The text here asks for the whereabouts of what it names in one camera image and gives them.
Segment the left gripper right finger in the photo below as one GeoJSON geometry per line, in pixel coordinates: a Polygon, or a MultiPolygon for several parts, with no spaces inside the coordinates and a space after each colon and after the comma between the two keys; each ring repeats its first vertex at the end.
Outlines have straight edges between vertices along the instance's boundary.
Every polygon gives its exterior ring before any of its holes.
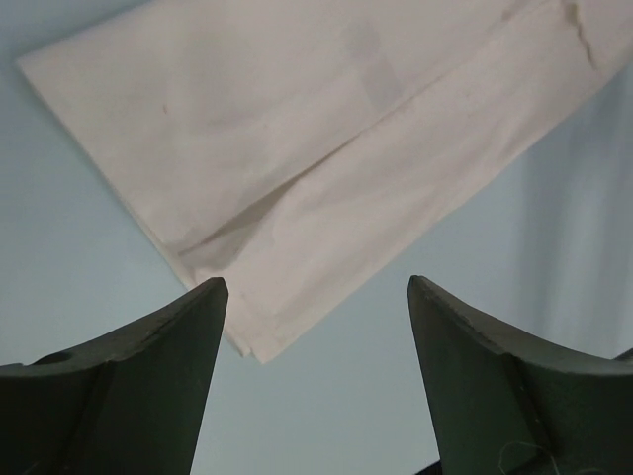
{"type": "Polygon", "coordinates": [[[632,355],[525,332],[422,276],[407,286],[439,458],[431,474],[628,474],[632,355]]]}

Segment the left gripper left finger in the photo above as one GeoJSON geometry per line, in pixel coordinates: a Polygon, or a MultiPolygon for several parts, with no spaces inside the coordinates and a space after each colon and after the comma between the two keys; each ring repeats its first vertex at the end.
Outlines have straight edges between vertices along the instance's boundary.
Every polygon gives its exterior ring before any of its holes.
{"type": "Polygon", "coordinates": [[[187,474],[223,334],[212,278],[164,308],[1,369],[5,474],[187,474]]]}

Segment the cream t shirt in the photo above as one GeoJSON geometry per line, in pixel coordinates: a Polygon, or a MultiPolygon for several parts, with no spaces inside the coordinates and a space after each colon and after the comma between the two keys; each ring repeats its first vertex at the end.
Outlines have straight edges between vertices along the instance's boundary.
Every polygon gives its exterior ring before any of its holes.
{"type": "Polygon", "coordinates": [[[150,1],[18,64],[268,362],[631,57],[628,1],[150,1]]]}

